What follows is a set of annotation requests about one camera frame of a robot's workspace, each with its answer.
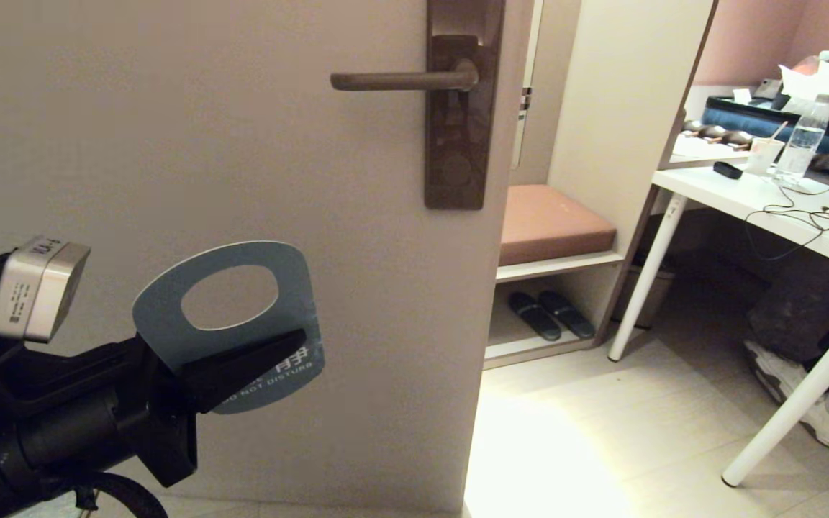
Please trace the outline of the blue and white door hanger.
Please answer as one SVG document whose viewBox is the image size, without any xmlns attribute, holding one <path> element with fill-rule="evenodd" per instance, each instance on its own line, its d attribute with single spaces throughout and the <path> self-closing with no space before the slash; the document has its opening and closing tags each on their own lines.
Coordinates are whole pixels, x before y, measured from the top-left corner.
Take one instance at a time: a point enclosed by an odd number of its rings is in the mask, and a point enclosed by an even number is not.
<svg viewBox="0 0 829 518">
<path fill-rule="evenodd" d="M 182 311 L 184 296 L 208 276 L 240 266 L 270 270 L 278 285 L 273 304 L 250 320 L 230 327 L 200 329 L 191 324 Z M 132 317 L 138 334 L 174 373 L 182 373 L 188 362 L 234 352 L 241 345 L 286 332 L 305 332 L 303 344 L 290 345 L 282 358 L 266 366 L 251 367 L 246 381 L 236 381 L 231 375 L 211 375 L 214 386 L 221 381 L 230 383 L 224 390 L 224 400 L 210 406 L 219 415 L 245 413 L 279 402 L 325 369 L 325 348 L 308 265 L 302 252 L 285 242 L 236 242 L 181 261 L 140 292 L 132 306 Z"/>
</svg>

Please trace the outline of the brown door lock plate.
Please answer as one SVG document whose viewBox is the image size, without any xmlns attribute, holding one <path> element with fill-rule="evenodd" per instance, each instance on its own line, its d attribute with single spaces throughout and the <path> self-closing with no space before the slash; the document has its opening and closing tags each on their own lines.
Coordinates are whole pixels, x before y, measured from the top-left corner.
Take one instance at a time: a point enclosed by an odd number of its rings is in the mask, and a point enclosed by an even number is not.
<svg viewBox="0 0 829 518">
<path fill-rule="evenodd" d="M 506 2 L 428 0 L 428 71 L 470 61 L 478 75 L 469 91 L 427 93 L 428 209 L 483 209 Z"/>
</svg>

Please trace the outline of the black slipper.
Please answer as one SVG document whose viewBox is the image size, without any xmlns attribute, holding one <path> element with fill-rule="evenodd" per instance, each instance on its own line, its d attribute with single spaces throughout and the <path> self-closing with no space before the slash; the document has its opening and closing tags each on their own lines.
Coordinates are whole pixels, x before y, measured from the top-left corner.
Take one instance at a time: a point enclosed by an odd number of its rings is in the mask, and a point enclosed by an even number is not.
<svg viewBox="0 0 829 518">
<path fill-rule="evenodd" d="M 539 337 L 549 342 L 559 341 L 562 337 L 561 327 L 550 318 L 546 310 L 531 295 L 516 291 L 507 298 L 510 311 L 517 315 Z"/>
<path fill-rule="evenodd" d="M 565 296 L 555 291 L 542 291 L 538 301 L 557 322 L 560 322 L 576 337 L 586 339 L 595 335 L 594 325 Z"/>
</svg>

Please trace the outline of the white bench shelf cabinet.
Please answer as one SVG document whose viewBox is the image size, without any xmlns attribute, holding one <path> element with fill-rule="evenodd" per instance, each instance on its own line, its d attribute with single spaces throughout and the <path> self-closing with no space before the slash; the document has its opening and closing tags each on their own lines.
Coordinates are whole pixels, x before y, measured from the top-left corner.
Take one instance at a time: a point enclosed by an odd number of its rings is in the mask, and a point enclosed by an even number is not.
<svg viewBox="0 0 829 518">
<path fill-rule="evenodd" d="M 651 185 L 693 82 L 718 0 L 535 0 L 510 186 L 550 186 L 609 221 L 611 250 L 499 266 L 484 358 L 499 368 L 588 350 L 612 311 L 657 191 Z M 520 291 L 565 296 L 594 325 L 549 342 L 510 311 Z"/>
</svg>

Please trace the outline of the white table with round legs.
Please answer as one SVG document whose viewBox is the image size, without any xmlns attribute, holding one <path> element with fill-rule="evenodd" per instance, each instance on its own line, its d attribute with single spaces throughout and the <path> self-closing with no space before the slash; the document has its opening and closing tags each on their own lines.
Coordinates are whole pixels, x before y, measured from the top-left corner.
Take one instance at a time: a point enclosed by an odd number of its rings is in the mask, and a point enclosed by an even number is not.
<svg viewBox="0 0 829 518">
<path fill-rule="evenodd" d="M 711 167 L 696 167 L 656 171 L 651 185 L 654 189 L 668 191 L 671 197 L 638 284 L 612 339 L 607 356 L 613 362 L 621 360 L 624 355 L 645 298 L 688 202 L 704 204 L 737 217 L 747 225 L 795 243 L 799 249 L 812 250 L 829 258 L 829 187 L 818 181 L 805 179 L 790 191 L 754 175 L 744 174 L 740 180 L 730 180 L 715 173 Z M 799 423 L 800 417 L 826 389 L 829 389 L 829 350 L 795 393 L 781 404 L 760 432 L 722 472 L 722 482 L 731 488 L 739 486 L 781 442 L 783 436 Z"/>
</svg>

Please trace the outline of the white and tan sneaker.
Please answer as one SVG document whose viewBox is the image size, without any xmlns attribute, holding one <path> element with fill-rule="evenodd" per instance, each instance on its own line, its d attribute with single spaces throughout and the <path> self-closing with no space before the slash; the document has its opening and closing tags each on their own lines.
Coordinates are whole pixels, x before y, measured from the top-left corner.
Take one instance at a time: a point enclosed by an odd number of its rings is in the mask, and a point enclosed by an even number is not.
<svg viewBox="0 0 829 518">
<path fill-rule="evenodd" d="M 796 362 L 781 358 L 754 341 L 746 340 L 744 347 L 751 371 L 778 404 L 785 403 L 808 374 Z M 817 442 L 829 448 L 829 390 L 800 417 L 799 423 Z"/>
</svg>

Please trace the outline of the dark blue long tray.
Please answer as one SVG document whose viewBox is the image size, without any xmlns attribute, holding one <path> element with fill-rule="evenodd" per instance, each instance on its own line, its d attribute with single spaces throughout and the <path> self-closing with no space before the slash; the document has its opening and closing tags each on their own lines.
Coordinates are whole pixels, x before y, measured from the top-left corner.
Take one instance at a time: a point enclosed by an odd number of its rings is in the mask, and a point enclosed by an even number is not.
<svg viewBox="0 0 829 518">
<path fill-rule="evenodd" d="M 781 112 L 778 109 L 745 105 L 733 101 L 731 97 L 711 96 L 704 105 L 700 120 L 707 124 L 717 124 L 728 129 L 740 129 L 747 132 L 769 129 L 773 131 L 782 122 L 787 121 L 792 127 L 799 121 L 799 114 Z M 829 137 L 829 122 L 826 128 Z"/>
</svg>

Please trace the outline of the white paper cup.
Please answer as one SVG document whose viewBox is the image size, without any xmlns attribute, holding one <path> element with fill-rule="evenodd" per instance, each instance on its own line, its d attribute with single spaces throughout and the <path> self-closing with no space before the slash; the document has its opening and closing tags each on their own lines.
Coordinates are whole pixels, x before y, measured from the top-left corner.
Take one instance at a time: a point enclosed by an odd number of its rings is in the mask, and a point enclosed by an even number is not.
<svg viewBox="0 0 829 518">
<path fill-rule="evenodd" d="M 750 155 L 746 166 L 743 168 L 744 173 L 759 178 L 772 177 L 774 162 L 776 162 L 784 147 L 785 143 L 776 138 L 753 138 L 751 140 Z"/>
</svg>

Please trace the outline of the grey mottled bag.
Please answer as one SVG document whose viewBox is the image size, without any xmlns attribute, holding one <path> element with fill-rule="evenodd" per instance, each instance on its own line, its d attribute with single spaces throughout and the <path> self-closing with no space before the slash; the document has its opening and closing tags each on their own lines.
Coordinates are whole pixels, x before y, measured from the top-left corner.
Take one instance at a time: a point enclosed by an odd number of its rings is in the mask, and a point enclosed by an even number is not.
<svg viewBox="0 0 829 518">
<path fill-rule="evenodd" d="M 747 314 L 748 340 L 794 362 L 823 354 L 829 333 L 829 258 L 800 250 Z"/>
</svg>

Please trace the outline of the clear plastic water bottle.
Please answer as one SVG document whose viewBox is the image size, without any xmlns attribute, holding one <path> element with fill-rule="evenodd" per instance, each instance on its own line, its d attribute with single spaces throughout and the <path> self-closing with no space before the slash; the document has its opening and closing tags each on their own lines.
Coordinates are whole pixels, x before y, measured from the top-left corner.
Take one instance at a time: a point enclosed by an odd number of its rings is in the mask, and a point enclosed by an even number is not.
<svg viewBox="0 0 829 518">
<path fill-rule="evenodd" d="M 829 94 L 820 93 L 800 116 L 774 171 L 774 183 L 796 186 L 805 176 L 829 124 Z"/>
</svg>

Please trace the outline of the white topped wall counter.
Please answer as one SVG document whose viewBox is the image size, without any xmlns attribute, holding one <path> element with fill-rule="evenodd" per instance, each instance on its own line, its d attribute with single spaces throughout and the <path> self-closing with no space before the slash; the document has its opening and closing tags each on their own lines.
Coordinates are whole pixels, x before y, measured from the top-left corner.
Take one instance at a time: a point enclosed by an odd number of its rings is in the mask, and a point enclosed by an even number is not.
<svg viewBox="0 0 829 518">
<path fill-rule="evenodd" d="M 717 161 L 741 165 L 747 162 L 749 151 L 734 151 L 733 148 L 720 143 L 708 143 L 697 137 L 677 135 L 669 141 L 668 147 L 659 161 L 659 171 L 675 168 L 696 168 L 712 166 Z"/>
</svg>

